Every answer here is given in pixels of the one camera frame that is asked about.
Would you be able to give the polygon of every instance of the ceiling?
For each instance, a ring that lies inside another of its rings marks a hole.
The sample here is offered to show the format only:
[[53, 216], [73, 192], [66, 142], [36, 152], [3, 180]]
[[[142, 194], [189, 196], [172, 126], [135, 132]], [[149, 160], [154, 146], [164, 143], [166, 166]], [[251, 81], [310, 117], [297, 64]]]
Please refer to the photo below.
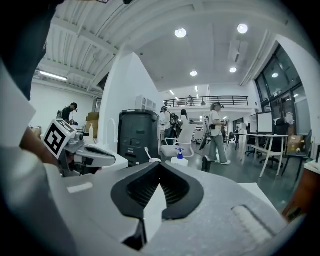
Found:
[[[237, 30], [238, 23], [195, 23], [181, 25], [187, 36], [178, 38], [175, 29], [136, 51], [157, 89], [167, 91], [195, 85], [239, 85], [248, 73], [262, 44], [265, 30], [248, 24], [246, 34]], [[238, 60], [233, 51], [239, 52]], [[230, 73], [236, 67], [237, 72]], [[190, 72], [196, 70], [193, 77]]]
[[[265, 33], [263, 19], [260, 26], [259, 19], [253, 22], [246, 5], [251, 3], [133, 0], [125, 5], [122, 0], [107, 4], [66, 0], [52, 19], [47, 53], [38, 68], [67, 77], [62, 85], [101, 96], [97, 85], [110, 72], [120, 47], [127, 44], [140, 56], [160, 92], [194, 85], [237, 86]], [[241, 22], [249, 27], [245, 35], [237, 32]], [[179, 28], [187, 30], [185, 38], [175, 37]], [[233, 45], [239, 48], [236, 41], [241, 41], [241, 47], [239, 61], [234, 63], [229, 52]], [[233, 66], [238, 71], [231, 74]], [[198, 76], [191, 77], [194, 69]]]

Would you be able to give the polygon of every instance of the computer monitor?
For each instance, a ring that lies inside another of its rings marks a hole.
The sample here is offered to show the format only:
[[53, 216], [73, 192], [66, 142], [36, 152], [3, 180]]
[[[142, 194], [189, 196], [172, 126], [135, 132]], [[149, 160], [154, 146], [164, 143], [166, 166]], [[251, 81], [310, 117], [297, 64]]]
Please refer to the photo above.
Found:
[[274, 119], [272, 111], [261, 112], [256, 114], [258, 134], [273, 134], [274, 133]]
[[256, 134], [258, 129], [258, 119], [257, 114], [250, 116], [250, 133]]

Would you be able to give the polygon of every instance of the fluorescent light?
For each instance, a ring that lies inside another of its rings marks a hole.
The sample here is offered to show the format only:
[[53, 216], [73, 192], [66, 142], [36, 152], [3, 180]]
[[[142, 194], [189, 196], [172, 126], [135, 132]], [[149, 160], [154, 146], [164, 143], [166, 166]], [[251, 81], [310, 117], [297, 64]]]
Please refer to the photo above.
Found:
[[192, 77], [195, 77], [196, 75], [198, 75], [198, 72], [197, 71], [192, 71], [191, 73], [190, 73], [190, 75], [192, 76]]
[[230, 68], [230, 72], [231, 72], [231, 73], [235, 73], [235, 72], [237, 72], [237, 68], [236, 68], [236, 67], [232, 67], [232, 68]]
[[245, 25], [245, 24], [240, 24], [240, 25], [238, 26], [238, 32], [239, 32], [240, 34], [245, 34], [245, 33], [247, 33], [247, 32], [248, 32], [248, 26]]
[[180, 28], [174, 34], [177, 38], [184, 38], [187, 35], [187, 31], [184, 28]]
[[56, 75], [56, 74], [51, 74], [51, 73], [44, 72], [44, 71], [40, 71], [40, 74], [44, 75], [44, 76], [47, 76], [47, 77], [60, 79], [60, 80], [63, 80], [63, 81], [67, 81], [68, 80], [66, 77], [59, 76], [59, 75]]

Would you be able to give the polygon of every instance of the gray pants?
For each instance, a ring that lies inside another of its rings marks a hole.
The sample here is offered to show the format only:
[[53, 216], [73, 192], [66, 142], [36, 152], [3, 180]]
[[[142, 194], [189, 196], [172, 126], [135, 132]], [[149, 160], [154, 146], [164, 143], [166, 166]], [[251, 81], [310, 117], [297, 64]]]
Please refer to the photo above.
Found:
[[217, 160], [217, 148], [219, 152], [220, 163], [227, 162], [228, 160], [224, 149], [224, 138], [222, 135], [211, 137], [209, 157], [212, 161]]

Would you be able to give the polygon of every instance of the spray bottle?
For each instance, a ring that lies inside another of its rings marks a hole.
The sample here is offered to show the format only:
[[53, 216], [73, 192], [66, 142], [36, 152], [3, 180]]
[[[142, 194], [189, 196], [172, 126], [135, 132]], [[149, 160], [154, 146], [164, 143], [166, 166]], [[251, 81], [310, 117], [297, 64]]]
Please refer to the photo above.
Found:
[[184, 150], [183, 148], [176, 148], [176, 150], [179, 150], [179, 154], [177, 157], [172, 157], [171, 159], [171, 163], [172, 164], [177, 164], [180, 166], [188, 166], [189, 161], [187, 159], [184, 158], [184, 156], [182, 155], [182, 151]]

